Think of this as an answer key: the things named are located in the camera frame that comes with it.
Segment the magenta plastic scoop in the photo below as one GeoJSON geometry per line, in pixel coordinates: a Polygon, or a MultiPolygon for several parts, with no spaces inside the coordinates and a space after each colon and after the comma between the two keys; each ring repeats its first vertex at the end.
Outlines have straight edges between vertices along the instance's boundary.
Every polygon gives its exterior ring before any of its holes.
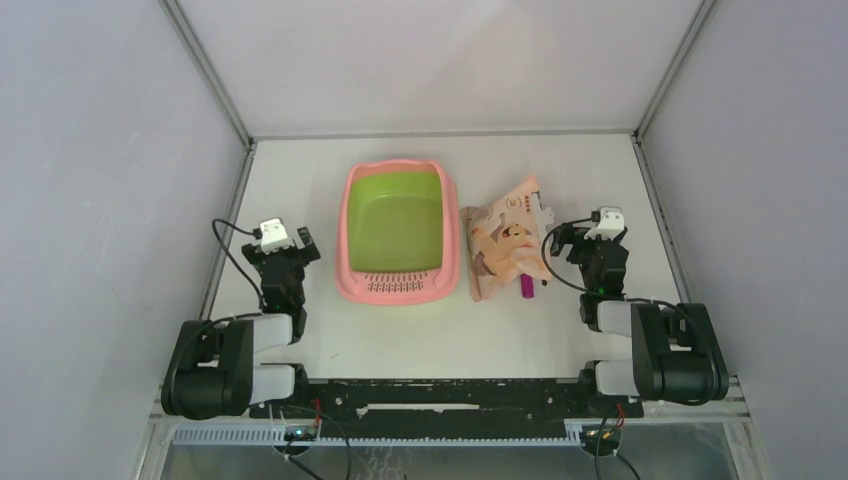
{"type": "Polygon", "coordinates": [[[519,279],[522,297],[524,299],[533,299],[535,297],[534,279],[527,274],[521,274],[519,279]]]}

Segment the cat litter bag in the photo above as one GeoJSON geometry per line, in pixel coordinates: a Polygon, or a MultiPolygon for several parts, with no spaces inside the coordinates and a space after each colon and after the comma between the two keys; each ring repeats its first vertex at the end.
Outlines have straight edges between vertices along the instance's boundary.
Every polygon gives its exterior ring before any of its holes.
{"type": "Polygon", "coordinates": [[[522,275],[552,279],[541,246],[549,222],[538,194],[537,177],[530,175],[491,204],[461,210],[474,301],[491,298],[522,275]]]}

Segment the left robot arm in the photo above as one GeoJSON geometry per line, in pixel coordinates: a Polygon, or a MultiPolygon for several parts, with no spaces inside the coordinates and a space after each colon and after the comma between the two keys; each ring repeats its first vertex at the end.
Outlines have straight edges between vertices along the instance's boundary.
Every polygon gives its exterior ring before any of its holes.
{"type": "Polygon", "coordinates": [[[321,255],[308,228],[292,238],[275,222],[242,248],[260,276],[259,312],[191,320],[179,331],[161,389],[164,412],[189,420],[240,416],[274,401],[290,417],[311,407],[311,388],[299,364],[263,363],[259,355],[299,342],[305,332],[306,267],[321,255]]]}

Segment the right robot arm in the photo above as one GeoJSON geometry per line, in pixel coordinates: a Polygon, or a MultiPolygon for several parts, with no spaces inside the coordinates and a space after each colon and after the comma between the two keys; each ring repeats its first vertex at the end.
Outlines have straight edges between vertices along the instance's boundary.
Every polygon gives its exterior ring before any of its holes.
{"type": "Polygon", "coordinates": [[[578,402],[592,416],[605,415],[618,396],[699,406],[726,397],[729,373],[707,308],[673,304],[625,293],[629,250],[624,235],[591,236],[579,222],[563,223],[541,243],[546,267],[564,254],[577,266],[581,284],[560,274],[555,280],[578,291],[581,321],[592,331],[629,339],[631,357],[597,361],[595,378],[579,388],[578,402]]]}

